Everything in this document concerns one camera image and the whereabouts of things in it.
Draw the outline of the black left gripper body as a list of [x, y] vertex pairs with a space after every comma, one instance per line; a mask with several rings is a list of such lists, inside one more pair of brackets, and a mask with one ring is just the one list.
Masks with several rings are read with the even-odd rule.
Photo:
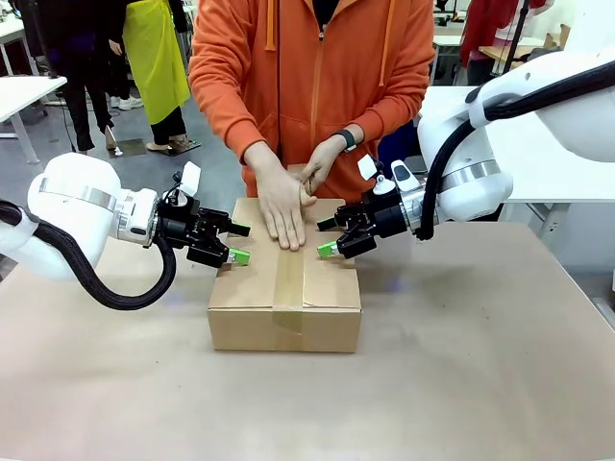
[[230, 230], [233, 223], [225, 211], [200, 207], [200, 202], [187, 197], [162, 199], [157, 207], [157, 235], [172, 248], [187, 248], [186, 258], [212, 268], [221, 268], [228, 261], [230, 250], [219, 234]]

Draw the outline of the person's right hand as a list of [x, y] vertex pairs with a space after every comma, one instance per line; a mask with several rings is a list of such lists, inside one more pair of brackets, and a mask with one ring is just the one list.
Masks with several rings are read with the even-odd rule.
[[314, 205], [316, 198], [283, 168], [265, 142], [251, 145], [244, 160], [255, 173], [261, 214], [270, 237], [282, 249], [297, 251], [306, 243], [302, 211]]

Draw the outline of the person's left hand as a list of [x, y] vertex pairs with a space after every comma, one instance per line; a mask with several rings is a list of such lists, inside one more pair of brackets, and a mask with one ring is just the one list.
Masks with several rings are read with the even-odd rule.
[[314, 195], [316, 190], [325, 182], [332, 165], [346, 147], [346, 139], [340, 134], [334, 134], [315, 147], [308, 163], [298, 176], [308, 195]]

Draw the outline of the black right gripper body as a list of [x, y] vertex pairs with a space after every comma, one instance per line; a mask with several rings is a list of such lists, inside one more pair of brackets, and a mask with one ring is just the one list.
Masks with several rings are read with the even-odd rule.
[[383, 195], [368, 191], [360, 202], [339, 207], [334, 219], [344, 232], [336, 240], [338, 252], [345, 258], [353, 258], [375, 250], [376, 237], [387, 238], [406, 232], [408, 224], [401, 204], [397, 190]]

